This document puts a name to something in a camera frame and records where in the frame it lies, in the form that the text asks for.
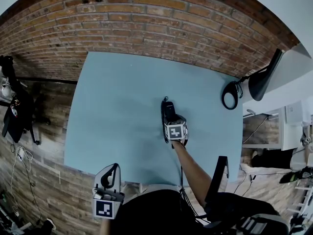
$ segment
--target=lamp shade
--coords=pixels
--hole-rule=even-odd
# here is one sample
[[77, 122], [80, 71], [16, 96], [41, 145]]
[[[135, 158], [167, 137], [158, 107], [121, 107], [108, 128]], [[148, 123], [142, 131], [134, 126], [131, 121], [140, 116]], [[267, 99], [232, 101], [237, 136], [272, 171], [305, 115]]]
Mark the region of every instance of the lamp shade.
[[276, 70], [282, 55], [283, 52], [280, 49], [277, 49], [269, 65], [249, 77], [248, 87], [250, 94], [255, 101], [262, 100], [266, 89], [268, 88], [270, 78]]

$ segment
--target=wooden floor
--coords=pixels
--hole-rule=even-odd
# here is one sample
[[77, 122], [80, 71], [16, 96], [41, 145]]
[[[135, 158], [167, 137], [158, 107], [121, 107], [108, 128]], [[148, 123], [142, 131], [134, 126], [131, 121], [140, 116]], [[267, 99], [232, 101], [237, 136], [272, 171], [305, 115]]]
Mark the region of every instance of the wooden floor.
[[[23, 135], [20, 143], [16, 145], [24, 146], [29, 150], [34, 159], [31, 164], [30, 179], [35, 184], [33, 188], [37, 203], [42, 213], [42, 220], [51, 217], [57, 226], [55, 234], [58, 235], [92, 235], [98, 234], [101, 220], [92, 218], [91, 215], [91, 188], [94, 175], [84, 173], [64, 166], [64, 144], [67, 130], [67, 120], [70, 106], [75, 90], [75, 85], [55, 84], [55, 83], [30, 83], [29, 89], [45, 95], [43, 112], [51, 119], [51, 125], [35, 124], [35, 137], [41, 141], [40, 146], [32, 143], [30, 134]], [[0, 119], [3, 119], [5, 107], [0, 106]], [[247, 138], [254, 128], [260, 123], [259, 116], [244, 122], [244, 137]], [[251, 138], [251, 141], [268, 136], [275, 141], [277, 135], [277, 125], [266, 122], [260, 131]], [[0, 187], [7, 192], [9, 202], [14, 203], [10, 194], [11, 175], [15, 154], [11, 152], [12, 140], [7, 135], [0, 137]], [[249, 163], [251, 150], [243, 150], [242, 162]], [[244, 182], [238, 187], [236, 194], [243, 195], [250, 187], [249, 175], [283, 173], [286, 170], [251, 168], [246, 164], [241, 164], [238, 181], [227, 186], [228, 192], [234, 192], [240, 182]], [[285, 218], [289, 219], [291, 213], [287, 207], [301, 197], [293, 190], [295, 183], [278, 184], [281, 175], [258, 175], [251, 185], [245, 197], [264, 200], [271, 203]], [[40, 217], [40, 213], [33, 203], [30, 186], [27, 179], [24, 165], [19, 161], [15, 165], [13, 179], [13, 191], [18, 202], [19, 213], [26, 220], [35, 224]], [[195, 204], [196, 210], [203, 213], [197, 205], [190, 189], [187, 189], [191, 202]]]

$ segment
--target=power strip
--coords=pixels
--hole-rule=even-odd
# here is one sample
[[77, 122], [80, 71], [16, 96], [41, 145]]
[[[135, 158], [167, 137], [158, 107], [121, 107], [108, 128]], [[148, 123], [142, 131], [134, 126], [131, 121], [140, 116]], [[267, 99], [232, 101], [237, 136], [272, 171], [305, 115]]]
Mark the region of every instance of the power strip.
[[22, 162], [24, 159], [25, 151], [23, 149], [19, 150], [20, 152], [18, 153], [18, 158]]

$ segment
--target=forearm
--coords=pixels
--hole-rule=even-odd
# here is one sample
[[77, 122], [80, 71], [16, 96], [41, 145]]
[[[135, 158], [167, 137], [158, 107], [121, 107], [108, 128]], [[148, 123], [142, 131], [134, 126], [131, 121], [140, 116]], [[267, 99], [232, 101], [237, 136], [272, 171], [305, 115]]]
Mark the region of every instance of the forearm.
[[173, 141], [172, 144], [191, 190], [199, 204], [204, 207], [205, 197], [212, 181], [211, 177], [193, 160], [180, 142]]
[[110, 220], [103, 219], [100, 227], [100, 235], [109, 235], [110, 234]]

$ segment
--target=white table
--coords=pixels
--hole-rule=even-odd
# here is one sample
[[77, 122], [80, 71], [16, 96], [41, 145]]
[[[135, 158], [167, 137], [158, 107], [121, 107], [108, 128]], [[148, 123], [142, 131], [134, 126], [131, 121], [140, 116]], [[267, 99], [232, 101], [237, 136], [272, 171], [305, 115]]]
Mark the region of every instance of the white table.
[[300, 140], [303, 133], [302, 126], [287, 124], [285, 107], [282, 107], [278, 110], [278, 118], [279, 118], [278, 143], [243, 144], [243, 148], [281, 149], [284, 151], [301, 147], [302, 143], [300, 142]]
[[180, 164], [162, 134], [160, 104], [168, 96], [187, 119], [195, 161], [213, 176], [218, 157], [228, 156], [230, 181], [237, 180], [242, 104], [230, 111], [221, 102], [234, 79], [164, 59], [89, 52], [70, 110], [65, 165], [96, 174], [118, 163], [123, 181], [179, 185]]

